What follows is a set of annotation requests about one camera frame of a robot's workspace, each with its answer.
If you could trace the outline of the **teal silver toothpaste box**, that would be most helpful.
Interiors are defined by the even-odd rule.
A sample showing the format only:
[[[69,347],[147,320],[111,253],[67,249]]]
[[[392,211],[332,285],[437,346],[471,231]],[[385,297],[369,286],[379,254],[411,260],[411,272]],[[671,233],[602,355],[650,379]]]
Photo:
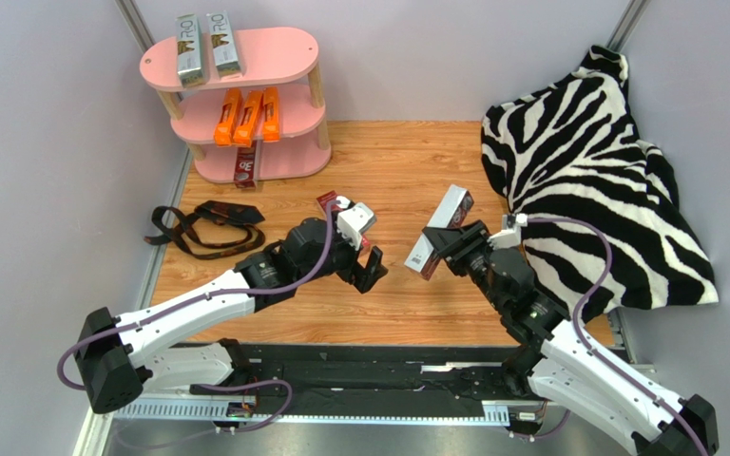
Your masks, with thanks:
[[[177,76],[183,88],[200,86],[206,80],[206,67],[199,17],[186,14],[176,19]]]

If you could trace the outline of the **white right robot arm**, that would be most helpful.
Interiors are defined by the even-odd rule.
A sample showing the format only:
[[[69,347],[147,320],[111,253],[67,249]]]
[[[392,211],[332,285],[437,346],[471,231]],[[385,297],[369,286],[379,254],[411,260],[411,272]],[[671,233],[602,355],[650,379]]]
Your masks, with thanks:
[[[713,455],[720,449],[717,416],[698,394],[682,397],[635,370],[589,336],[584,305],[610,272],[605,250],[599,278],[573,309],[547,297],[519,246],[522,229],[541,223],[525,214],[506,216],[490,234],[482,221],[460,228],[427,226],[423,235],[456,276],[467,276],[501,317],[519,348],[503,363],[514,395],[555,402],[616,441],[630,455]]]

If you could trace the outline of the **orange toothpaste box diagonal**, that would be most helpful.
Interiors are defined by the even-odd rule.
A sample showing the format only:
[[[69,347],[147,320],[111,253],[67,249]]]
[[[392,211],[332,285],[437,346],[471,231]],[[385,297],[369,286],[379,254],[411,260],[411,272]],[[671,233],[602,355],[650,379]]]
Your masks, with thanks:
[[[252,90],[247,93],[233,133],[233,145],[251,146],[262,112],[263,95],[262,90]]]

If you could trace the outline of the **red toothpaste box back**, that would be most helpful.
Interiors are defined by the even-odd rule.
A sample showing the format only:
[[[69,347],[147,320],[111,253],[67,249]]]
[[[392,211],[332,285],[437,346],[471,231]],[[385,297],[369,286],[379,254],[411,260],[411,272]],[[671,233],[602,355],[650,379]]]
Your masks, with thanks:
[[[233,183],[242,190],[258,188],[258,154],[259,141],[253,141],[249,147],[238,147],[234,166]]]

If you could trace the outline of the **orange toothpaste box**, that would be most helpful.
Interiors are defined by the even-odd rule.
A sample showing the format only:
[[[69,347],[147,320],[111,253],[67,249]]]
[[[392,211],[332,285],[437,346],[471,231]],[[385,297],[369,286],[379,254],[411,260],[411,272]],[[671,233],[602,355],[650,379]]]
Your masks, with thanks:
[[[276,142],[280,139],[279,91],[270,86],[263,90],[263,123],[262,139],[265,142]]]
[[[214,129],[214,143],[216,146],[231,146],[237,119],[243,103],[239,88],[228,88],[224,92],[221,103],[220,118]]]

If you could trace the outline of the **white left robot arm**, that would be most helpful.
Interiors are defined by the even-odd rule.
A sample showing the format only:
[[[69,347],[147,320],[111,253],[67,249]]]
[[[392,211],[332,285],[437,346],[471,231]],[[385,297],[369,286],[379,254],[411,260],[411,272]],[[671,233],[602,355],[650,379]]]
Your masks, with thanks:
[[[59,378],[86,393],[98,414],[128,405],[143,392],[195,385],[212,390],[240,367],[221,343],[196,353],[184,339],[226,320],[260,312],[295,296],[299,286],[336,275],[360,293],[388,273],[382,252],[372,248],[366,264],[359,255],[375,215],[357,204],[325,219],[307,218],[286,238],[248,256],[209,283],[161,305],[112,314],[102,307],[86,316],[78,342],[65,354],[81,380]]]

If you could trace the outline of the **red toothpaste box front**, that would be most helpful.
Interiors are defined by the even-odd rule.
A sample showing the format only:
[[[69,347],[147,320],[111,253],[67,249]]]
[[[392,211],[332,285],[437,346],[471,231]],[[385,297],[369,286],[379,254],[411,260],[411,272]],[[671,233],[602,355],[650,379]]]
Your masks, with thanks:
[[[322,214],[326,214],[328,211],[331,211],[332,213],[337,212],[337,209],[334,207],[336,196],[343,196],[343,195],[340,195],[337,191],[332,190],[332,191],[326,192],[325,194],[322,194],[316,198],[317,206]],[[361,249],[361,250],[363,252],[368,252],[371,249],[371,247],[368,249]]]

